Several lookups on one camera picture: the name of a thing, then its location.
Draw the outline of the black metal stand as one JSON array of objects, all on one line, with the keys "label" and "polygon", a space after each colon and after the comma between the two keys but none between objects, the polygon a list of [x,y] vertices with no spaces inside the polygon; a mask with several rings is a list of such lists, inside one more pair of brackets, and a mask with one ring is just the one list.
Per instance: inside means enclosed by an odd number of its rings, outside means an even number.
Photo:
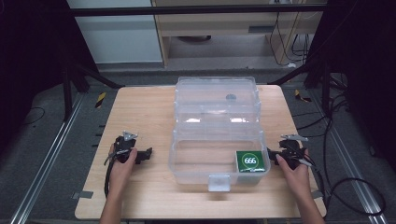
[{"label": "black metal stand", "polygon": [[330,79],[331,67],[326,60],[312,59],[308,60],[304,65],[294,69],[285,76],[269,82],[269,85],[283,85],[290,79],[297,77],[302,73],[307,73],[304,85],[308,88],[314,88],[321,83],[321,108],[326,115],[331,114],[330,110]]},{"label": "black metal stand", "polygon": [[64,88],[64,121],[67,121],[71,117],[73,111],[71,84],[75,85],[78,92],[87,92],[90,88],[85,76],[92,77],[112,89],[122,88],[121,84],[117,84],[105,77],[102,77],[98,72],[94,72],[81,64],[69,64],[64,66],[62,69]]}]

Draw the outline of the light wooden shelf unit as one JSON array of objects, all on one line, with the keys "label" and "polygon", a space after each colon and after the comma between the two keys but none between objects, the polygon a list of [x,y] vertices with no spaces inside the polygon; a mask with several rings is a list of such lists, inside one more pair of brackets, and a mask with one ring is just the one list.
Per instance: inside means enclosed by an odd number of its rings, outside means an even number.
[{"label": "light wooden shelf unit", "polygon": [[[150,0],[155,7],[220,5],[297,5],[325,4],[327,0]],[[175,36],[266,35],[277,63],[291,60],[289,51],[297,35],[313,35],[322,13],[252,12],[220,14],[157,15],[163,57],[169,52],[169,39]]]}]

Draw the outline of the clear plastic box lid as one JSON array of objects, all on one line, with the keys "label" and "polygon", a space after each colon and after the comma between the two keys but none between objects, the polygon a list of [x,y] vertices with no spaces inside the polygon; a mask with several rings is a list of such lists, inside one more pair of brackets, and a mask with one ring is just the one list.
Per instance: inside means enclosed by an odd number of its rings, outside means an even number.
[{"label": "clear plastic box lid", "polygon": [[176,84],[177,130],[260,132],[261,108],[254,77],[180,77]]}]

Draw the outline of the clear plastic storage box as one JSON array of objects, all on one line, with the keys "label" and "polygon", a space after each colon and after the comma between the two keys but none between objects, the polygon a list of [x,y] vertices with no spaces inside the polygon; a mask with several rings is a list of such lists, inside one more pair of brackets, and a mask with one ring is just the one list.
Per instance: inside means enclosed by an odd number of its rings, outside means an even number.
[{"label": "clear plastic storage box", "polygon": [[[268,171],[238,173],[236,151],[262,152]],[[229,191],[233,186],[255,186],[269,173],[263,129],[260,132],[229,128],[173,130],[169,168],[177,183],[205,185],[209,191]]]}]

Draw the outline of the black horizontal metal bar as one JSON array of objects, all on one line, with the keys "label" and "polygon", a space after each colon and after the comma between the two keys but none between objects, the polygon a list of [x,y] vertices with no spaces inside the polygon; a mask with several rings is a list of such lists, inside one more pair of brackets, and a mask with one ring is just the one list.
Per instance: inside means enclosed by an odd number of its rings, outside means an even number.
[{"label": "black horizontal metal bar", "polygon": [[72,8],[76,17],[325,11],[326,4]]}]

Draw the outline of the white cabinet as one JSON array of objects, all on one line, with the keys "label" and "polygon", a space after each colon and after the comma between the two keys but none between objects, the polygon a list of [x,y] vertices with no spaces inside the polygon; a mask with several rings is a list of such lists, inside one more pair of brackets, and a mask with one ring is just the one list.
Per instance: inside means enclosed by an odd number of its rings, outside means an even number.
[{"label": "white cabinet", "polygon": [[[150,0],[66,0],[71,8],[150,7]],[[94,61],[161,63],[163,57],[152,15],[76,17]]]}]

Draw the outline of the green 666 card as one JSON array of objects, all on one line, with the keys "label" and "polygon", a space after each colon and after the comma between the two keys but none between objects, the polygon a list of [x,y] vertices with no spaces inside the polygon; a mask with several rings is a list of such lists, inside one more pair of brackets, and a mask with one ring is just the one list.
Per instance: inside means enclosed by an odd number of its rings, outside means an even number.
[{"label": "green 666 card", "polygon": [[235,159],[238,173],[264,173],[268,171],[267,162],[259,150],[236,151]]}]

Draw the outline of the person's right hand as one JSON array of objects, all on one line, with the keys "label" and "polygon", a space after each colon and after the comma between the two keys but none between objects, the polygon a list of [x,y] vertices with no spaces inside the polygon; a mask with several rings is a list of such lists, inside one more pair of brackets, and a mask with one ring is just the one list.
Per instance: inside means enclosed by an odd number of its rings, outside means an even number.
[{"label": "person's right hand", "polygon": [[308,197],[311,195],[308,166],[305,164],[298,165],[292,170],[285,159],[276,155],[278,162],[291,192],[296,197]]}]

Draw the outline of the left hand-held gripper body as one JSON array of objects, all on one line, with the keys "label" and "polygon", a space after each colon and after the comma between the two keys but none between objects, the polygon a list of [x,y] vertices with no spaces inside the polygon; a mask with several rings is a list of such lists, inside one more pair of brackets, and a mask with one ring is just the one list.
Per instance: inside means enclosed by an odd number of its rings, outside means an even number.
[{"label": "left hand-held gripper body", "polygon": [[118,136],[113,144],[114,150],[108,154],[104,164],[108,161],[118,160],[121,163],[125,163],[130,156],[130,152],[135,145],[137,134],[122,132],[122,135]]}]

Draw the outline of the yellow black striped tape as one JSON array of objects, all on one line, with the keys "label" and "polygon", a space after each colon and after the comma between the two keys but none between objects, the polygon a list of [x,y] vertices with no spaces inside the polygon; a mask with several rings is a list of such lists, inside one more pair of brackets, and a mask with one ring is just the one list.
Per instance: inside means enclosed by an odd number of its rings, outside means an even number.
[{"label": "yellow black striped tape", "polygon": [[311,98],[309,98],[309,97],[303,97],[303,96],[301,95],[300,91],[298,91],[298,90],[295,90],[295,91],[294,91],[294,96],[295,96],[295,99],[297,99],[297,100],[300,100],[300,101],[303,101],[303,102],[307,102],[307,103],[312,102]]},{"label": "yellow black striped tape", "polygon": [[96,101],[94,107],[95,107],[95,108],[100,108],[101,105],[102,105],[102,103],[103,103],[103,101],[104,101],[104,99],[105,99],[105,97],[106,97],[106,92],[101,92],[101,93],[98,95],[98,98],[97,98],[97,101]]}]

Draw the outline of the aluminium floor rail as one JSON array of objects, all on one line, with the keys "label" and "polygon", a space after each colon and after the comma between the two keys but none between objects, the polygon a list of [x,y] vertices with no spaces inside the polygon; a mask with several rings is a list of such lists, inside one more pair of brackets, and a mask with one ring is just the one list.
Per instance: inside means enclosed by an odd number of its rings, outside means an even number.
[{"label": "aluminium floor rail", "polygon": [[384,207],[375,198],[374,189],[363,182],[361,171],[348,153],[336,126],[332,124],[331,120],[325,120],[325,123],[326,131],[324,136],[326,139],[330,138],[332,140],[334,150],[346,171],[346,175],[351,178],[353,189],[361,202],[363,211],[372,224],[389,224],[384,215]]},{"label": "aluminium floor rail", "polygon": [[32,181],[29,189],[25,193],[20,205],[13,214],[9,224],[25,224],[29,217],[35,202],[43,189],[43,186],[50,174],[53,164],[56,162],[57,157],[64,145],[64,141],[69,134],[71,127],[81,109],[81,104],[86,98],[85,93],[78,93],[75,102],[72,104],[70,116],[62,123],[60,130],[57,132],[54,140],[51,143],[49,151],[41,163],[34,180]]}]

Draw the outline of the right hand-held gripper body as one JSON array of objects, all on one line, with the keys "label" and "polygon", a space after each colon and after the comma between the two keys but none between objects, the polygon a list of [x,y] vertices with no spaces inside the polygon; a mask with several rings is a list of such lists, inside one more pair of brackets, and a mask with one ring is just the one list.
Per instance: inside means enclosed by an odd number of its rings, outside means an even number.
[{"label": "right hand-held gripper body", "polygon": [[311,167],[313,162],[305,154],[305,148],[300,147],[300,141],[306,142],[307,137],[299,134],[282,134],[279,146],[283,148],[280,156],[287,162],[290,169],[295,170],[300,164]]}]

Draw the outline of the person's left hand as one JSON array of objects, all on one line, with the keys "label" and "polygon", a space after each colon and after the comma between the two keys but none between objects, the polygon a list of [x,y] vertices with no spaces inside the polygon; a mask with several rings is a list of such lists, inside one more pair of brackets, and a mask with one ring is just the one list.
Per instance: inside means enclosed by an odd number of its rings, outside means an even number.
[{"label": "person's left hand", "polygon": [[115,160],[109,178],[109,192],[122,192],[129,182],[135,158],[137,156],[137,149],[132,147],[129,158],[126,162],[119,162]]}]

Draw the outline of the dark curtain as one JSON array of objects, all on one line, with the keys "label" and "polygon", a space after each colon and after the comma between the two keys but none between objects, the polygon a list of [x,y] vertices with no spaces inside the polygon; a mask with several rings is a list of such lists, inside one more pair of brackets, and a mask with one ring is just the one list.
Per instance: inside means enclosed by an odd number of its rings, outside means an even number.
[{"label": "dark curtain", "polygon": [[0,155],[34,97],[62,82],[55,47],[35,13],[68,8],[67,0],[0,0]]},{"label": "dark curtain", "polygon": [[327,0],[310,56],[347,77],[375,153],[396,173],[396,0]]}]

